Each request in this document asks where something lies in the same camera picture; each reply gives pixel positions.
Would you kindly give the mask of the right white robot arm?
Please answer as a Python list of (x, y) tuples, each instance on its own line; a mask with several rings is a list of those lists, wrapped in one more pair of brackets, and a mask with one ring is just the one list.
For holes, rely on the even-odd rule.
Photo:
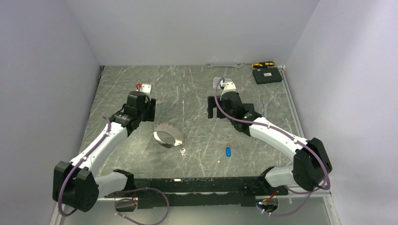
[(255, 111), (253, 104), (243, 103), (235, 91), (208, 96), (207, 113), (210, 119), (227, 118), (238, 132), (270, 144), (292, 161), (289, 166), (271, 166), (259, 176), (259, 190), (263, 194), (289, 185), (298, 185), (307, 192), (330, 189), (332, 165), (318, 138), (308, 140), (272, 124)]

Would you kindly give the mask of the metal keyring disc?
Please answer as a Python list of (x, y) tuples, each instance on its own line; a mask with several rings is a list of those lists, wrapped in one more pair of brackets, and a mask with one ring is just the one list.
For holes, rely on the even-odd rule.
[(185, 134), (175, 126), (168, 123), (159, 123), (153, 129), (153, 137), (159, 145), (168, 149), (179, 147), (180, 154), (186, 155)]

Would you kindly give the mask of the blue key tag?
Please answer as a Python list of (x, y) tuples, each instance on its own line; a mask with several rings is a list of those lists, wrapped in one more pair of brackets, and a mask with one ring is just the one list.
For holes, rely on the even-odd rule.
[(230, 147), (225, 148), (225, 154), (226, 154), (226, 157), (231, 157), (231, 148)]

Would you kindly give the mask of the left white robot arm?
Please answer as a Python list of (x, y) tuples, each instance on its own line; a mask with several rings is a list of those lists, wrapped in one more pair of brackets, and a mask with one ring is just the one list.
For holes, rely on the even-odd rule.
[(105, 176), (97, 175), (110, 154), (141, 122), (154, 121), (156, 100), (150, 96), (149, 86), (131, 91), (121, 110), (105, 117), (107, 124), (103, 131), (84, 151), (55, 166), (53, 200), (62, 216), (70, 216), (77, 210), (87, 212), (99, 198), (114, 192), (124, 197), (134, 193), (134, 175), (130, 172), (116, 169)]

